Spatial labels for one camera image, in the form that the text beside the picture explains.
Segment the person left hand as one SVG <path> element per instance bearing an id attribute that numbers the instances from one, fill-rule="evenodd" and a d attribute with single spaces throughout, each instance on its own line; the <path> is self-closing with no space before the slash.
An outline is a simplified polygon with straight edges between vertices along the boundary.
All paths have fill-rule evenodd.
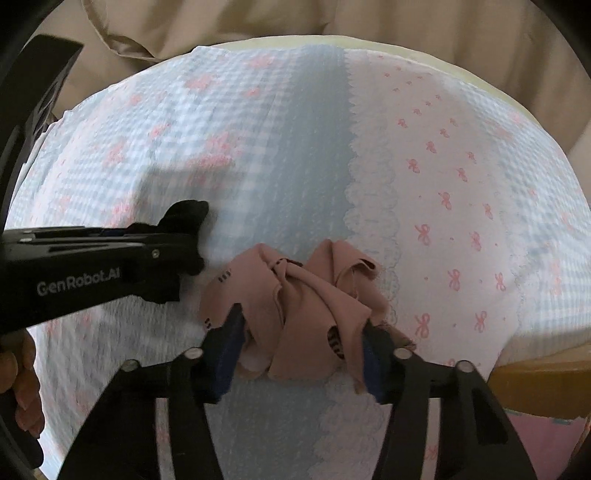
<path id="1" fill-rule="evenodd" d="M 40 382 L 34 369 L 36 346 L 27 330 L 1 340 L 1 393 L 12 392 L 10 409 L 18 427 L 39 439 L 45 427 Z"/>

